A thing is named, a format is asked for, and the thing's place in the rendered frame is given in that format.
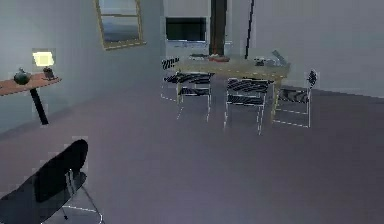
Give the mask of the black woven metal chair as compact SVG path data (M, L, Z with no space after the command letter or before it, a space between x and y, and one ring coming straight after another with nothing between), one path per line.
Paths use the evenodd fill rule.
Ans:
M306 86L305 90L281 88L277 92L277 99L275 100L274 113L286 112L286 113L292 113L292 114L305 115L308 119L307 124L292 123L292 122L288 122L288 121L284 121L284 120L279 120L276 117L274 117L272 119L272 122L273 123L286 124L286 125L292 125L292 126L297 126L297 127L303 127L303 128L310 128L311 127L312 89L316 84L317 78L318 78L318 73L316 72L315 69L311 69L309 74L307 75L307 78L306 78L307 86ZM279 106L280 102L305 104L306 105L306 111L301 112L301 111L282 109Z
M227 126L230 105L255 107L257 109L257 134L262 133L266 96L270 81L251 78L228 78L226 85L224 126Z
M185 97L206 97L207 98L207 114L206 120L209 120L212 101L211 78L213 73L206 72L176 72L173 75L166 76L162 79L161 88L166 84L174 84L176 90L176 98L173 100L178 106L177 118L180 118L183 111Z
M161 78L161 92L160 97L162 99L176 101L174 93L177 90L177 73L172 71L174 64L178 62L178 58L170 58L162 60L163 75Z

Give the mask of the wooden dining table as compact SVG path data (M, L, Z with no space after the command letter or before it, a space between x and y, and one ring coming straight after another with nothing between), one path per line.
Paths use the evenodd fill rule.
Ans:
M231 57L228 62L180 59L172 67L181 72L208 72L237 78L256 78L274 82L271 116L276 114L278 91L282 80L288 77L291 64L285 66L256 66L254 60Z

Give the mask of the black television set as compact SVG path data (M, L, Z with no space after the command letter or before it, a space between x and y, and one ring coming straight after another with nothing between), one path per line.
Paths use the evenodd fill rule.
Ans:
M167 17L168 40L205 41L206 19L204 17Z

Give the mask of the grey open laptop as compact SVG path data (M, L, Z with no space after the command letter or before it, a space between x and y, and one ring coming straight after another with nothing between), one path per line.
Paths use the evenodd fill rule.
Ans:
M272 57L256 57L254 61L256 66L279 67L288 65L287 60L280 54L278 50L272 51Z

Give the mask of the thin black pole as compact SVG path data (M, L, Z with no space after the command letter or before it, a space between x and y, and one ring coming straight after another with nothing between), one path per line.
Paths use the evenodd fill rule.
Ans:
M246 47L245 47L245 55L244 55L245 59L248 59L248 55L249 55L249 47L250 47L250 39L251 39L251 32L252 32L254 5L255 5L255 0L250 0L250 12L249 12L248 30L247 30Z

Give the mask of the yellow shade table lamp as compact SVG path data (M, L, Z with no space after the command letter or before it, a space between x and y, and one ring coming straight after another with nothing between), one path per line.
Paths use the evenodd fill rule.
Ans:
M34 52L32 54L37 67L43 68L43 73L46 80L55 79L52 66L55 64L53 54L50 51Z

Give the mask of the black padded chair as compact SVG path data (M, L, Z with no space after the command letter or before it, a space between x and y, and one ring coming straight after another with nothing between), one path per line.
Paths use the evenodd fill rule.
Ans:
M87 175L82 171L88 154L88 143L76 140L64 151L47 161L17 189L0 198L0 224L46 224L61 210L65 220L66 203L79 189L88 197L93 208L68 206L68 209L96 213L97 224L105 224L103 214L84 184Z

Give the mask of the brown side table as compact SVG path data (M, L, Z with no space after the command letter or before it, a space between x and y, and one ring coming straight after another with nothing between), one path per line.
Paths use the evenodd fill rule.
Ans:
M30 81L26 85L19 85L13 79L2 80L0 81L0 96L7 96L28 91L34 102L41 124L47 125L48 119L45 114L37 89L59 83L60 81L60 77L48 80L45 78L45 75L43 73L33 74L31 76Z

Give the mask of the dark green round pot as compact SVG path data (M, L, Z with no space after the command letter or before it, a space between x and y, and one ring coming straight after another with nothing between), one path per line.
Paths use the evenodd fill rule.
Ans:
M26 72L23 68L19 68L18 72L14 75L13 80L19 85L26 85L31 79L31 74Z

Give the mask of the dark brown tall post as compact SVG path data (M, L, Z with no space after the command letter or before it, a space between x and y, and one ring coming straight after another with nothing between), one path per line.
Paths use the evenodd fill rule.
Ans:
M224 55L227 0L211 0L209 54Z

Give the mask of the gold framed wall picture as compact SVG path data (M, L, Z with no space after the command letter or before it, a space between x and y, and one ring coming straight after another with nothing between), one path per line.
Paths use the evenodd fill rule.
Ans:
M94 0L105 50L144 45L140 0Z

